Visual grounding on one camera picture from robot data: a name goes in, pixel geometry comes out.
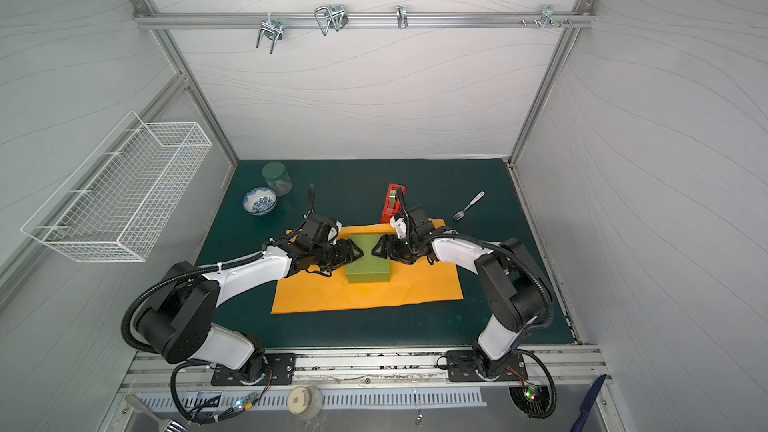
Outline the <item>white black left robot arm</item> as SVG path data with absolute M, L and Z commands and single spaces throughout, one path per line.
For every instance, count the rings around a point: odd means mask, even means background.
M 210 363 L 229 370 L 244 384 L 253 384 L 266 374 L 263 348 L 255 339 L 216 324 L 216 309 L 248 290 L 313 266 L 330 277 L 363 256 L 363 250 L 349 239 L 310 245 L 291 239 L 216 265 L 194 267 L 179 262 L 134 299 L 120 332 L 130 347 L 158 354 L 169 364 Z

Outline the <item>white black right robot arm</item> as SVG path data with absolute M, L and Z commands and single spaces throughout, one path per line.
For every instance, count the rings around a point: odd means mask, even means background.
M 516 238 L 488 242 L 455 231 L 437 232 L 416 243 L 395 235 L 378 239 L 370 254 L 412 265 L 422 258 L 474 273 L 490 310 L 472 347 L 472 367 L 482 380 L 499 378 L 506 362 L 522 355 L 522 338 L 554 319 L 554 294 L 546 275 Z

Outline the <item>orange wrapping paper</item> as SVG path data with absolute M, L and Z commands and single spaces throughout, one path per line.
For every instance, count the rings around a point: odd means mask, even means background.
M 361 310 L 398 307 L 464 298 L 457 267 L 445 262 L 429 263 L 422 258 L 414 265 L 393 263 L 388 282 L 350 283 L 346 269 L 330 277 L 312 266 L 277 282 L 271 313 Z

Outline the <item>green gift box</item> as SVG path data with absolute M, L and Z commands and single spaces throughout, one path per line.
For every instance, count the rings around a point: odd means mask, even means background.
M 391 263 L 373 254 L 381 234 L 355 234 L 349 239 L 363 252 L 363 256 L 348 264 L 345 276 L 351 284 L 385 283 L 391 279 Z

